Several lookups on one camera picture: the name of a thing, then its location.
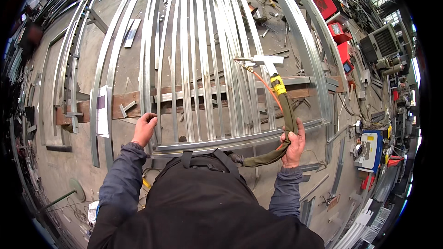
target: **metal disc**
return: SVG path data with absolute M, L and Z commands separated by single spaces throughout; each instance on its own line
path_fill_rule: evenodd
M 85 192 L 83 191 L 83 188 L 81 188 L 81 185 L 77 180 L 75 180 L 74 178 L 69 179 L 69 187 L 75 190 L 75 196 L 78 200 L 82 202 L 85 201 Z

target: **black strap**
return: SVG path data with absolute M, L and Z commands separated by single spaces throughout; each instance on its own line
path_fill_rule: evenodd
M 192 151 L 183 151 L 182 156 L 182 164 L 183 167 L 189 169 L 189 165 L 191 164 Z
M 235 178 L 241 180 L 240 173 L 238 173 L 238 168 L 235 163 L 229 158 L 225 153 L 223 153 L 220 149 L 215 149 L 213 152 L 214 156 L 217 157 L 224 166 L 229 170 L 229 173 L 232 174 Z

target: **person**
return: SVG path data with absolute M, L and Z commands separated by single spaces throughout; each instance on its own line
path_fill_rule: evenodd
M 144 147 L 157 124 L 145 113 L 134 138 L 122 145 L 99 192 L 99 211 L 88 248 L 324 248 L 324 241 L 299 220 L 298 167 L 305 145 L 302 121 L 289 133 L 269 210 L 257 202 L 236 164 L 220 150 L 184 152 L 156 178 L 146 207 L 137 211 Z

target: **yellow tape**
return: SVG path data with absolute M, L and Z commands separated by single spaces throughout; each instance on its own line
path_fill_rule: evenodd
M 286 88 L 283 84 L 283 80 L 281 79 L 280 75 L 271 77 L 271 85 L 274 91 L 277 93 L 277 95 L 286 93 Z

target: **worker's right hand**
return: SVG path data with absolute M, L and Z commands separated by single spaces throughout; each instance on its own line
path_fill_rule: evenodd
M 137 120 L 134 138 L 131 142 L 138 143 L 141 147 L 145 147 L 154 134 L 154 127 L 156 125 L 157 115 L 155 113 L 145 113 Z
M 291 144 L 286 150 L 286 154 L 281 158 L 284 168 L 296 168 L 300 164 L 300 157 L 305 146 L 305 132 L 303 122 L 297 118 L 297 135 L 294 132 L 289 132 L 288 138 Z M 280 136 L 280 142 L 286 139 L 285 133 Z

